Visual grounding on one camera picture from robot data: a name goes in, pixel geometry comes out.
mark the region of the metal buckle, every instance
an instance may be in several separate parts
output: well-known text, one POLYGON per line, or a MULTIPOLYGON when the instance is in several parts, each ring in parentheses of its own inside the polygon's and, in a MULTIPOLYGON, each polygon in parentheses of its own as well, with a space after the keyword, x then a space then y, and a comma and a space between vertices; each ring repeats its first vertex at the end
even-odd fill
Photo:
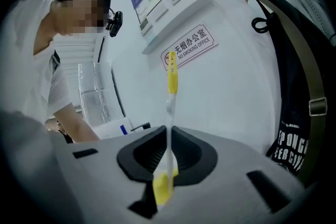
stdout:
POLYGON ((315 116, 325 116, 327 114, 327 111, 328 111, 328 106, 327 106, 327 98, 326 97, 322 97, 322 98, 317 98, 317 99, 313 99, 313 100, 310 100, 309 101, 309 116, 311 117, 315 117, 315 116), (321 102, 321 101, 324 101, 324 104, 323 106, 325 107, 325 112, 323 113, 319 113, 319 114, 315 114, 311 111, 312 107, 311 105, 314 104, 314 103, 318 103, 318 102, 321 102))

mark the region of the black slot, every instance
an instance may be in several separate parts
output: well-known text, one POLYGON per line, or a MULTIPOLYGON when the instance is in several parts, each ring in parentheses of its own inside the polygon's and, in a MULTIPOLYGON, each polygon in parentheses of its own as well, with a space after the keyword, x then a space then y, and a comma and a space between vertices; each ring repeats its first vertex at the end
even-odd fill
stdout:
POLYGON ((95 154, 95 153, 98 153, 98 151, 94 148, 90 148, 90 149, 84 150, 84 151, 73 152, 72 154, 74 155, 74 157, 76 159, 79 159, 79 158, 83 158, 83 157, 86 157, 86 156, 89 156, 89 155, 92 155, 92 154, 95 154))
POLYGON ((217 165, 218 155, 211 145, 176 126, 172 128, 172 151, 179 171, 174 177, 174 186, 198 184, 217 165))
POLYGON ((157 213, 152 183, 147 183, 141 200, 134 202, 128 207, 133 212, 151 219, 157 213))
POLYGON ((130 180, 149 183, 166 148, 166 127, 161 126, 120 149, 117 161, 130 180))
POLYGON ((290 203, 290 200, 262 171, 253 171, 246 175, 256 187, 272 213, 279 211, 290 203))

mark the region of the strap buckle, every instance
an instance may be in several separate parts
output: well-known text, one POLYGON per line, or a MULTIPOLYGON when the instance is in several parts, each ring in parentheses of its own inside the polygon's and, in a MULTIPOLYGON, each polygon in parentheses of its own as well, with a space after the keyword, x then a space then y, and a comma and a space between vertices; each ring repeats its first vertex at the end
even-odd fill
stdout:
POLYGON ((317 98, 309 101, 309 116, 325 116, 328 111, 327 98, 317 98))

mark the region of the headset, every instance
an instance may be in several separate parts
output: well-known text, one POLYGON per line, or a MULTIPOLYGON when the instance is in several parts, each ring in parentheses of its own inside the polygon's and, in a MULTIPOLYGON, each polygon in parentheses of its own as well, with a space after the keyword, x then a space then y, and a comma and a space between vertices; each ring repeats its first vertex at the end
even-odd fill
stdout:
POLYGON ((117 35, 120 27, 122 26, 123 15, 122 15, 122 12, 114 13, 112 8, 110 8, 110 10, 113 13, 113 19, 109 19, 109 22, 108 22, 107 27, 105 29, 110 32, 110 37, 115 37, 117 35))

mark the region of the white wall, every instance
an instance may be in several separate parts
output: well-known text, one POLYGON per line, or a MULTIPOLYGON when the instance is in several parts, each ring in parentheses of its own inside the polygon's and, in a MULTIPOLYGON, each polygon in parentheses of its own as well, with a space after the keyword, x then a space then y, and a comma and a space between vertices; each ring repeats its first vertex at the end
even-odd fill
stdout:
MULTIPOLYGON (((158 21, 167 23, 194 0, 182 0, 158 21)), ((280 91, 275 52, 268 34, 250 26, 256 17, 243 0, 212 0, 191 17, 176 22, 148 56, 146 41, 131 0, 112 0, 124 13, 115 38, 109 38, 102 61, 111 63, 120 101, 133 126, 165 124, 167 78, 160 55, 198 24, 205 24, 218 46, 178 69, 175 124, 241 141, 260 152, 273 142, 279 118, 280 91)))

